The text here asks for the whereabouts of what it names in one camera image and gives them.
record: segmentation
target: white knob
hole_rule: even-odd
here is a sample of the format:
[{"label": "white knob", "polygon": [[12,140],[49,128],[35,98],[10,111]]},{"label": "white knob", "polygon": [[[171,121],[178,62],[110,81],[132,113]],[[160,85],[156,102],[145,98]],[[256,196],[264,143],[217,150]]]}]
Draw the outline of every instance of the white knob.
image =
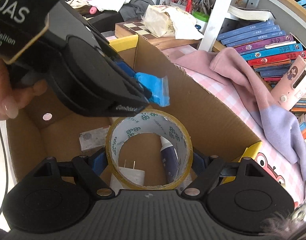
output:
[{"label": "white knob", "polygon": [[281,101],[282,101],[283,103],[287,101],[286,95],[282,95],[282,96],[281,96]]}]

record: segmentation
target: white metal post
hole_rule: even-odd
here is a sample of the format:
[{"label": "white metal post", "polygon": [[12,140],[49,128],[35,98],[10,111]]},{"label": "white metal post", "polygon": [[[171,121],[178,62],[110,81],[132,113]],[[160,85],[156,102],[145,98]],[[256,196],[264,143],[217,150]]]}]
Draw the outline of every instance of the white metal post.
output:
[{"label": "white metal post", "polygon": [[216,0],[199,49],[212,51],[232,0]]}]

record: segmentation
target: chessboard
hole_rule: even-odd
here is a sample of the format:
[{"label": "chessboard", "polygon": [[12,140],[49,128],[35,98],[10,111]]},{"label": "chessboard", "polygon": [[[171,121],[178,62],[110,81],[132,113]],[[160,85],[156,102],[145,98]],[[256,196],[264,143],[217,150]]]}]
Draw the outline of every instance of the chessboard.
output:
[{"label": "chessboard", "polygon": [[141,21],[123,22],[115,24],[115,36],[122,38],[138,34],[158,49],[169,49],[183,45],[198,43],[196,40],[176,40],[175,37],[157,37],[151,33]]}]

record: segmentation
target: tape roll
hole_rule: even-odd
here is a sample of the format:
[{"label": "tape roll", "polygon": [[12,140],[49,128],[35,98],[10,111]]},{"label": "tape roll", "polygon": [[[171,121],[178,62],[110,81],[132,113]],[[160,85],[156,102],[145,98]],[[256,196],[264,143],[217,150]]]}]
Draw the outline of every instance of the tape roll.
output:
[{"label": "tape roll", "polygon": [[[128,180],[118,168],[118,157],[123,144],[140,133],[155,133],[169,140],[178,155],[178,171],[172,183],[159,186],[140,186]],[[131,189],[174,189],[189,174],[193,161],[193,147],[184,125],[168,113],[149,109],[134,117],[119,118],[111,125],[106,136],[106,155],[112,174]]]}]

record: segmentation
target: human hand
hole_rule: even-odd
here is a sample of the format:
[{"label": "human hand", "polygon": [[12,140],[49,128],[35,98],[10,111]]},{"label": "human hand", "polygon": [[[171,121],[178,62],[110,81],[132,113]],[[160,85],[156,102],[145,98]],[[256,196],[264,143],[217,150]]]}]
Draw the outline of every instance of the human hand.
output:
[{"label": "human hand", "polygon": [[47,90],[45,80],[40,80],[34,86],[24,89],[12,89],[8,70],[0,59],[0,121],[15,118],[18,110],[24,108],[34,96],[40,96]]}]

